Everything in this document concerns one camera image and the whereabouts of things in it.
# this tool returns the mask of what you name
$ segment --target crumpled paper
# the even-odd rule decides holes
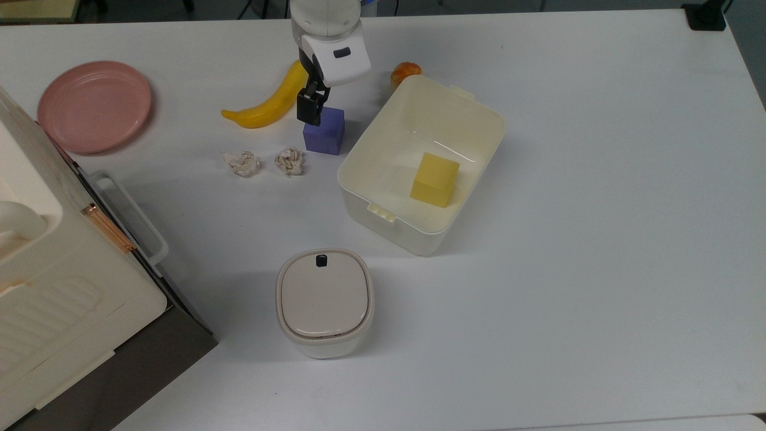
[[[221,153],[221,155],[224,157],[226,164],[229,165],[229,168],[231,168],[231,172],[239,176],[251,177],[260,168],[260,160],[250,151],[242,151],[240,153],[225,152]]]
[[[303,172],[303,154],[294,146],[282,150],[274,162],[287,176],[300,175]]]

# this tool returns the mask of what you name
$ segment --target yellow cube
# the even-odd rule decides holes
[[[424,153],[421,165],[415,174],[415,181],[412,183],[410,197],[446,208],[450,202],[452,189],[455,188],[458,168],[460,168],[458,162]]]

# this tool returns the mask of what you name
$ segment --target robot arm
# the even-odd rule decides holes
[[[298,120],[319,126],[330,88],[356,81],[372,68],[362,38],[359,0],[292,0],[293,38],[309,72],[298,93]]]

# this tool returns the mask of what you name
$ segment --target dark floor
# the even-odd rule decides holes
[[[83,0],[78,21],[212,21],[260,19],[264,0],[194,0],[195,10],[187,12],[182,0],[105,0],[108,12],[99,13],[94,0]],[[286,0],[269,1],[267,17],[283,18]],[[473,13],[544,12],[678,8],[684,2],[702,0],[400,0],[399,15],[456,15]],[[378,16],[392,16],[396,0],[379,0]],[[755,87],[766,105],[766,1],[733,0],[726,15]]]

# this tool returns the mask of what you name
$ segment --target black cable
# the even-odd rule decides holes
[[[242,9],[242,12],[241,12],[241,13],[240,13],[240,15],[237,17],[237,19],[242,19],[242,17],[244,16],[244,13],[245,13],[245,12],[247,12],[247,8],[249,8],[249,7],[250,7],[250,4],[251,4],[252,2],[253,2],[253,0],[247,0],[247,4],[246,4],[246,5],[244,6],[244,8]]]

